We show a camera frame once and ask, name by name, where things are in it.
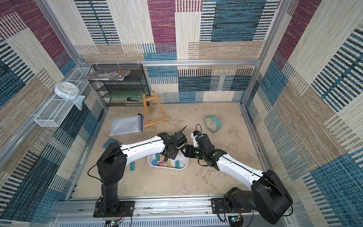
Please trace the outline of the white plastic storage box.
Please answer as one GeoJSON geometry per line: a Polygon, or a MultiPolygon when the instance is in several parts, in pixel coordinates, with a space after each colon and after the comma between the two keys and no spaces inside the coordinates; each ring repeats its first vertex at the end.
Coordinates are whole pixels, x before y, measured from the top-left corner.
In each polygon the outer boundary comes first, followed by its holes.
{"type": "Polygon", "coordinates": [[[147,162],[150,166],[155,168],[184,170],[189,163],[189,159],[185,157],[181,152],[178,152],[175,159],[168,159],[168,160],[166,160],[165,156],[156,153],[148,155],[147,162]]]}

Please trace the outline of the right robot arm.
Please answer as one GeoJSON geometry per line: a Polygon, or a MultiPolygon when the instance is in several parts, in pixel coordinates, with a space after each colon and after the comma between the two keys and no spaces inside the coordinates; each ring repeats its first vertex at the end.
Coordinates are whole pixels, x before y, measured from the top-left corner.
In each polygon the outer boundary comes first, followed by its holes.
{"type": "Polygon", "coordinates": [[[268,223],[276,224],[281,217],[293,214],[293,199],[279,176],[272,170],[265,172],[249,167],[217,149],[207,134],[195,130],[192,145],[181,148],[184,156],[205,161],[205,166],[226,173],[249,188],[244,191],[233,187],[224,195],[224,206],[230,211],[250,209],[257,211],[268,223]]]}

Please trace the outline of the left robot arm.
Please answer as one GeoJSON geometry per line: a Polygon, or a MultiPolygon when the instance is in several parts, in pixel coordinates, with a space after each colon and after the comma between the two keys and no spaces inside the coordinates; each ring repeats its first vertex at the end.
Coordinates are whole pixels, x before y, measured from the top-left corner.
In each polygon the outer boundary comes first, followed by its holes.
{"type": "Polygon", "coordinates": [[[187,144],[187,138],[179,131],[173,135],[166,132],[134,144],[120,145],[113,142],[93,167],[97,167],[101,182],[101,196],[95,204],[93,217],[131,217],[133,201],[122,202],[118,196],[118,183],[123,178],[126,166],[138,159],[160,153],[168,159],[175,159],[187,144]]]}

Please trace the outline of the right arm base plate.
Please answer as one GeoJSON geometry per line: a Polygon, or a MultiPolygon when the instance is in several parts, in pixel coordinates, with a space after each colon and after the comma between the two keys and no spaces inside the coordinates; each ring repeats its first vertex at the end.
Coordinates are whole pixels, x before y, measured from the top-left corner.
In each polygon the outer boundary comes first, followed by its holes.
{"type": "Polygon", "coordinates": [[[212,198],[210,199],[213,214],[223,214],[223,213],[250,213],[251,209],[248,208],[237,208],[232,205],[231,202],[225,200],[224,198],[212,198]]]}

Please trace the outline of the teal binder clip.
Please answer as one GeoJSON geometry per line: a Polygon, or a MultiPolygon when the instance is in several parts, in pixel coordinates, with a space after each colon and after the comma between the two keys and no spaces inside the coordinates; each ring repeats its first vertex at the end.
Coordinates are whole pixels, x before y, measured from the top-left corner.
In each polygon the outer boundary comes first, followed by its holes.
{"type": "Polygon", "coordinates": [[[134,161],[130,163],[130,171],[135,171],[136,167],[140,167],[140,164],[134,161]]]}

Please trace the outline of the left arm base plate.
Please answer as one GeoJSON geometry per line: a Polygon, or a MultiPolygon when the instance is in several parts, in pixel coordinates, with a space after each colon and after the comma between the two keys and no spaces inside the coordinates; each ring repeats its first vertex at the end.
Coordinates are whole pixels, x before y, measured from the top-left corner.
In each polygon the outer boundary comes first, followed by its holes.
{"type": "Polygon", "coordinates": [[[94,218],[132,217],[135,201],[119,201],[118,204],[106,208],[102,201],[97,201],[93,213],[94,218]]]}

